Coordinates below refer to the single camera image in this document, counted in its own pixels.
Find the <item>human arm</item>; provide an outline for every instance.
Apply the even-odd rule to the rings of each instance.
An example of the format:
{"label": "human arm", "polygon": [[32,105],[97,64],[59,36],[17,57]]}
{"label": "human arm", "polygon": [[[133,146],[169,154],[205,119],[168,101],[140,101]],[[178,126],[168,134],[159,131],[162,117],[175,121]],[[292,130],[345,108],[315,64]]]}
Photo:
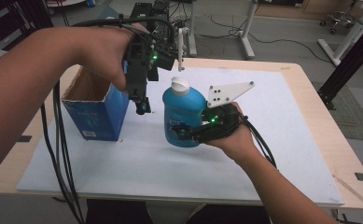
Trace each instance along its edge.
{"label": "human arm", "polygon": [[209,144],[223,149],[242,167],[273,223],[337,223],[259,153],[246,126],[241,125],[231,136]]}
{"label": "human arm", "polygon": [[49,28],[2,56],[0,163],[69,66],[81,64],[124,90],[121,60],[132,36],[120,28]]}

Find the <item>person's left arm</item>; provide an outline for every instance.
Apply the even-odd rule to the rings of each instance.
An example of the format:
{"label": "person's left arm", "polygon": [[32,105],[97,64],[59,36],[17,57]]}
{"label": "person's left arm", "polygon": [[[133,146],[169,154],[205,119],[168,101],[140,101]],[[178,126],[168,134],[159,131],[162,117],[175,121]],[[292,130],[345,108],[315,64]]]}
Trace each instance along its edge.
{"label": "person's left arm", "polygon": [[0,163],[71,65],[89,68],[122,91],[121,60],[132,36],[120,28],[49,28],[0,57]]}

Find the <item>wooden table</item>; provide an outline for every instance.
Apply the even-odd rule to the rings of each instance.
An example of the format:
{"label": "wooden table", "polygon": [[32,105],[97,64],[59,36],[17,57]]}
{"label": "wooden table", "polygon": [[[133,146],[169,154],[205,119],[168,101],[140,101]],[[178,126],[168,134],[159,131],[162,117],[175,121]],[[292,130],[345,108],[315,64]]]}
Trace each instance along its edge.
{"label": "wooden table", "polygon": [[[258,71],[273,71],[284,74],[301,114],[312,133],[312,136],[327,163],[327,166],[342,195],[342,208],[363,209],[363,181],[356,179],[355,173],[363,173],[363,166],[356,154],[342,135],[337,124],[329,114],[324,104],[316,94],[312,84],[300,66],[294,63],[260,63],[246,61],[226,61],[207,59],[185,59],[188,67],[224,67]],[[61,89],[69,85],[79,66],[69,68],[62,77]],[[49,119],[51,105],[46,101]],[[24,132],[33,138],[29,143],[17,143],[0,166],[0,193],[21,194],[16,186],[30,162],[35,146],[42,135],[41,118],[39,113]]]}

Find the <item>blue bottle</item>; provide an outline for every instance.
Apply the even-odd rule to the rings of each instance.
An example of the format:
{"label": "blue bottle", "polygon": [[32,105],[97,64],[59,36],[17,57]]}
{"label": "blue bottle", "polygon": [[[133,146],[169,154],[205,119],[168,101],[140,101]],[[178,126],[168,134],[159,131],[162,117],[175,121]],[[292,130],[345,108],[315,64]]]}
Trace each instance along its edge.
{"label": "blue bottle", "polygon": [[199,143],[192,139],[179,139],[173,127],[199,127],[202,125],[202,111],[206,101],[204,96],[191,88],[182,77],[172,78],[172,87],[167,89],[164,102],[164,132],[167,141],[177,147],[196,147]]}

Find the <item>white board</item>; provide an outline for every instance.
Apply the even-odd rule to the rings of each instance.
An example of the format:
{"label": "white board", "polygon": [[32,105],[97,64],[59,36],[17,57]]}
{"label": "white board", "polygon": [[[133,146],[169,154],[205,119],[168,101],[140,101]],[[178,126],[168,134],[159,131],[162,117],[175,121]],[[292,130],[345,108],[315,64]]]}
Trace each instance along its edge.
{"label": "white board", "polygon": [[[269,145],[279,171],[315,203],[343,204],[283,75],[226,68],[188,68],[182,73],[176,68],[171,72],[160,70],[160,81],[147,85],[153,113],[139,116],[130,103],[118,142],[84,140],[64,110],[79,193],[91,197],[260,203],[244,171],[222,150],[204,144],[180,148],[167,143],[161,97],[174,76],[186,78],[204,96],[211,85],[254,81],[256,86],[236,102]],[[49,132],[54,135],[54,122]],[[59,192],[43,139],[17,189]]]}

